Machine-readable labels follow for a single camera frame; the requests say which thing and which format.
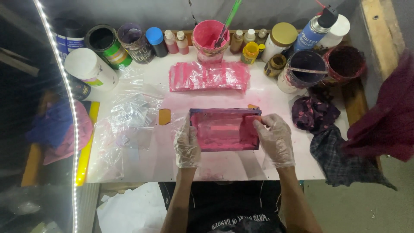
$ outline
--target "pink ink bucket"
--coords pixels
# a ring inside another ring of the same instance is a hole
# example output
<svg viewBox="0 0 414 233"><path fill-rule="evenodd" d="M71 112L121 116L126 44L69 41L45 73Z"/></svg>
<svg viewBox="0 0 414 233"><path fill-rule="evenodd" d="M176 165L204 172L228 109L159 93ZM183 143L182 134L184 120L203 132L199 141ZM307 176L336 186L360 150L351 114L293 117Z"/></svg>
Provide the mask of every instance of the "pink ink bucket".
<svg viewBox="0 0 414 233"><path fill-rule="evenodd" d="M197 59L204 63L220 63L224 52L230 44L230 33L225 32L220 48L214 48L214 43L220 36L224 24L217 20L205 20L195 26L191 40L197 50Z"/></svg>

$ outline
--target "remover spray can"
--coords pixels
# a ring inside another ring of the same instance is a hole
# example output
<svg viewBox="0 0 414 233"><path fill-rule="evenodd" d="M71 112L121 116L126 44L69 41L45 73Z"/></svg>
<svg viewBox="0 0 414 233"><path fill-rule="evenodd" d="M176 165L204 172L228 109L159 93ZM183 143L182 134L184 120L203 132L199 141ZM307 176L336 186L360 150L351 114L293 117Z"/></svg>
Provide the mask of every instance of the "remover spray can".
<svg viewBox="0 0 414 233"><path fill-rule="evenodd" d="M338 13L336 9L330 8L330 6L323 9L322 15L312 18L298 35L294 44L294 51L298 52L313 48L329 32L329 29L337 19Z"/></svg>

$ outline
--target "person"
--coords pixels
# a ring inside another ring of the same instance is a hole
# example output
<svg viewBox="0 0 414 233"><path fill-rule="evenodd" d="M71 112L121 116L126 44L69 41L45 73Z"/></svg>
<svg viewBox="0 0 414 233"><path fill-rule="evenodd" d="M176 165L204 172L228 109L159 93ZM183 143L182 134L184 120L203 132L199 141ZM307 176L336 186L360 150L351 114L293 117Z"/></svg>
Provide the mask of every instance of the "person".
<svg viewBox="0 0 414 233"><path fill-rule="evenodd" d="M187 118L174 139L177 180L159 182L167 208L161 233L322 232L296 178L289 126L277 114L253 124L280 181L193 182L201 149ZM281 202L286 227L278 215Z"/></svg>

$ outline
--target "blue cap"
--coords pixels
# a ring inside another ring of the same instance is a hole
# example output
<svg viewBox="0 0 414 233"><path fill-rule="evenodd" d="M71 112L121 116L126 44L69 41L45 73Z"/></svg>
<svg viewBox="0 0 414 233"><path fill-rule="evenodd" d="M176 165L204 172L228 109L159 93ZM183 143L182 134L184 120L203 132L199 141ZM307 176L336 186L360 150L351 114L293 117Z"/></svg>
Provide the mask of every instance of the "blue cap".
<svg viewBox="0 0 414 233"><path fill-rule="evenodd" d="M157 45L164 40L161 29L158 27L150 27L145 33L148 42L152 45Z"/></svg>

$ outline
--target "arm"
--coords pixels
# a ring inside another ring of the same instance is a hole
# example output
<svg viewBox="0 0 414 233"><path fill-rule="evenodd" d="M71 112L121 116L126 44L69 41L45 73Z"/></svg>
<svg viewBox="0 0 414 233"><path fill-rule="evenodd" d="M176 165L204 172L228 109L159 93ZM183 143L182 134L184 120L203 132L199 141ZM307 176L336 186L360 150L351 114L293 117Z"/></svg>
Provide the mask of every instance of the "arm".
<svg viewBox="0 0 414 233"><path fill-rule="evenodd" d="M187 232L191 183L201 156L201 149L197 142L197 130L190 126L188 117L175 135L174 150L178 166L177 182L161 233Z"/></svg>
<svg viewBox="0 0 414 233"><path fill-rule="evenodd" d="M287 232L321 233L296 178L295 167L278 168Z"/></svg>
<svg viewBox="0 0 414 233"><path fill-rule="evenodd" d="M180 168L176 188L160 233L187 232L188 203L196 168Z"/></svg>
<svg viewBox="0 0 414 233"><path fill-rule="evenodd" d="M322 229L306 203L296 178L290 127L277 114L262 117L262 123L270 130L258 120L253 122L263 150L279 173L287 232L321 233Z"/></svg>

